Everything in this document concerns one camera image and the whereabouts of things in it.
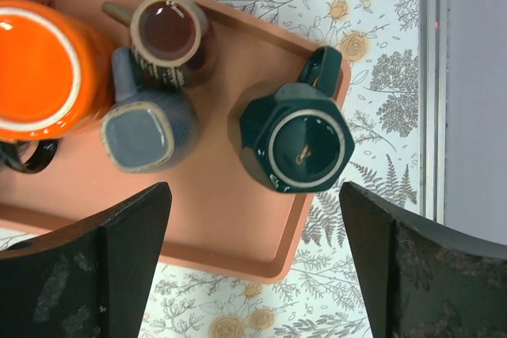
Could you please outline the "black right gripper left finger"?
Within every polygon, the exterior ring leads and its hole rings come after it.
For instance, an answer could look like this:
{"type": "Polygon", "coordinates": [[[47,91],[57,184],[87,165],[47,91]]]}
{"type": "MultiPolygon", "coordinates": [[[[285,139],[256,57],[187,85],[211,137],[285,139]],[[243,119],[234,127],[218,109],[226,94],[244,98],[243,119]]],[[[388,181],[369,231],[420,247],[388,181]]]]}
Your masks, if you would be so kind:
{"type": "Polygon", "coordinates": [[[170,216],[158,182],[1,252],[3,337],[137,337],[170,216]]]}

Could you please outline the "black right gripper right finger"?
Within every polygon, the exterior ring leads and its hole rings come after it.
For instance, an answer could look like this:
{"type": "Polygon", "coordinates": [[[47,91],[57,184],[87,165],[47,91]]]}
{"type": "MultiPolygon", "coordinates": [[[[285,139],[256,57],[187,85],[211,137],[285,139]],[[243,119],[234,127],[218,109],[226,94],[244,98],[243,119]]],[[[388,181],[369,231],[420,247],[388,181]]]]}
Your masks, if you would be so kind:
{"type": "Polygon", "coordinates": [[[374,337],[504,337],[506,247],[390,203],[339,193],[374,337]]]}

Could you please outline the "orange mug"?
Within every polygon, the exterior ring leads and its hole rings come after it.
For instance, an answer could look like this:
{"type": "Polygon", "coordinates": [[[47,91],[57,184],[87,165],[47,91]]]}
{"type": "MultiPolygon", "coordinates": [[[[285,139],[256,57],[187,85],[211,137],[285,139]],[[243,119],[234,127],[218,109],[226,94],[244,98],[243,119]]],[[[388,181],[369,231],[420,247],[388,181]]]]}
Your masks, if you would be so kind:
{"type": "Polygon", "coordinates": [[[94,27],[29,0],[1,0],[1,160],[44,170],[59,140],[96,127],[114,102],[116,45],[94,27]]]}

